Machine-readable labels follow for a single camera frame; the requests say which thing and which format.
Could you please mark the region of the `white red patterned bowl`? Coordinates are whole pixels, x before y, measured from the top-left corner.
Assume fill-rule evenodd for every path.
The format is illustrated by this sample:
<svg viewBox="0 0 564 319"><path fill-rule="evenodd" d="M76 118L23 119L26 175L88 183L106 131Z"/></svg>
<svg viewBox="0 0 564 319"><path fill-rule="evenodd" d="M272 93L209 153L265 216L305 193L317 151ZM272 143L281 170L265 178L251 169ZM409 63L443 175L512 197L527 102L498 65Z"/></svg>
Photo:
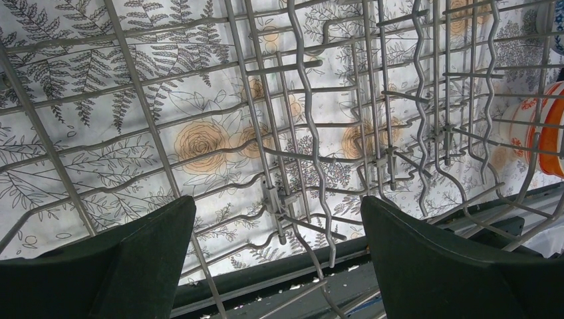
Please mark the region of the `white red patterned bowl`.
<svg viewBox="0 0 564 319"><path fill-rule="evenodd" d="M503 141L511 145L512 151L518 160L542 172L539 166L539 155L549 154L559 157L563 170L563 116L561 125L545 124L544 120L550 105L557 99L563 99L563 82L550 84L545 90L546 97L528 98L510 106L504 113L499 123L499 134ZM558 152L542 151L539 147L543 127L559 128Z"/></svg>

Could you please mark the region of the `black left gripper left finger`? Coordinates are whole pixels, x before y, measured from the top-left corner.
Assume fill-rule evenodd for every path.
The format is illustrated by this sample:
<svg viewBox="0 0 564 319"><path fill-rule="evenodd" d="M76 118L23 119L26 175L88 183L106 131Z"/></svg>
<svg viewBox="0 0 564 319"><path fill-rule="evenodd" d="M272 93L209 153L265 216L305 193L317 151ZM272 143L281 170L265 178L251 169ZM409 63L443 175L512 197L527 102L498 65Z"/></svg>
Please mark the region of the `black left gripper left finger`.
<svg viewBox="0 0 564 319"><path fill-rule="evenodd" d="M95 237L1 261L1 317L168 318L195 217L183 196Z"/></svg>

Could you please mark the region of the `white blue floral bowl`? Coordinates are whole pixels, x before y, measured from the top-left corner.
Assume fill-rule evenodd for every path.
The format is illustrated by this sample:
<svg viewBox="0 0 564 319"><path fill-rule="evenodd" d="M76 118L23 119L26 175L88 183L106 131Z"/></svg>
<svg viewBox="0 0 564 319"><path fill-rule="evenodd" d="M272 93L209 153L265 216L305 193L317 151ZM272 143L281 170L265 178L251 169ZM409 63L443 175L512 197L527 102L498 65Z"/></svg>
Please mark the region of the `white blue floral bowl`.
<svg viewBox="0 0 564 319"><path fill-rule="evenodd" d="M548 17L548 11L553 6L554 12L552 13L552 25L547 28L548 24L545 21ZM549 36L550 48L555 53L563 56L563 1L555 1L554 4L542 2L537 7L536 30L541 35L548 33L556 33L556 35Z"/></svg>

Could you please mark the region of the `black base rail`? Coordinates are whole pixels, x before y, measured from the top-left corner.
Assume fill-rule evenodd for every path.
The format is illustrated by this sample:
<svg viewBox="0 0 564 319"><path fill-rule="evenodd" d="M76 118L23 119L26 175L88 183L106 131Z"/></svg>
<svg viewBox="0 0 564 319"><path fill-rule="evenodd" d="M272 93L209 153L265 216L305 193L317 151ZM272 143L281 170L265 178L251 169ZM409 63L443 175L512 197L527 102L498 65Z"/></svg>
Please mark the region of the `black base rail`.
<svg viewBox="0 0 564 319"><path fill-rule="evenodd" d="M527 192L523 204L548 212L556 208L558 200L563 195L563 183L554 184ZM509 207L501 199L471 206L471 215L487 219L502 208ZM524 221L523 226L517 228L516 217ZM502 217L508 222L495 222L495 226L512 235L524 234L533 224L540 223L540 216L522 209L514 209ZM462 211L453 213L448 218L437 222L435 226L462 234L472 228L470 220L463 216ZM327 279L327 289L331 298L343 311L348 311L354 318L374 313L381 309L381 302L377 297L366 301L353 310L344 310L347 302L364 293L376 289L376 277L369 256L368 243L364 236L337 244L337 258L334 268L327 262L329 248L314 251L318 258L324 278ZM299 293L310 289L319 282L313 261L307 253L280 259L269 263L252 266L228 274L215 276L214 282L218 288L219 297L225 306L228 318L259 318L264 312L270 311L276 305L288 301ZM328 314L330 306L326 303L319 289L310 292L277 310L269 318L321 318ZM222 318L211 290L205 280L198 284L182 285L177 289L171 318Z"/></svg>

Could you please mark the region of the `orange bowl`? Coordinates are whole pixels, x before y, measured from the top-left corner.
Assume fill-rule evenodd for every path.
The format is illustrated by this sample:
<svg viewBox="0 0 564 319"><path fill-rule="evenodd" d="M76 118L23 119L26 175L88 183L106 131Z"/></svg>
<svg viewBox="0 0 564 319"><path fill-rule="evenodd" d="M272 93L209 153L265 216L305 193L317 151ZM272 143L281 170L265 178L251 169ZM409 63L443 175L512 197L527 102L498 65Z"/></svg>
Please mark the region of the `orange bowl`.
<svg viewBox="0 0 564 319"><path fill-rule="evenodd" d="M563 99L555 100L551 105L544 120L545 124L561 125L563 116ZM543 127L539 142L540 150L548 152L558 152L560 143L558 142L559 128ZM539 166L543 173L563 177L563 170L560 165L559 157L556 155L540 154Z"/></svg>

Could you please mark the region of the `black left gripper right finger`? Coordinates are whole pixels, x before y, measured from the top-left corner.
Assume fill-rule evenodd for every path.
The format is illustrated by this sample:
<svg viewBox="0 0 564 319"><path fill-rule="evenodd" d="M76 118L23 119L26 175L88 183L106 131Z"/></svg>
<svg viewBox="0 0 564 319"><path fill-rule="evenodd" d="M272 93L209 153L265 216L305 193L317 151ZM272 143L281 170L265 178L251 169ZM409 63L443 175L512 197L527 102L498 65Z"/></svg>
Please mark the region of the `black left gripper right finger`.
<svg viewBox="0 0 564 319"><path fill-rule="evenodd" d="M563 317L563 259L477 243L374 196L360 212L389 318Z"/></svg>

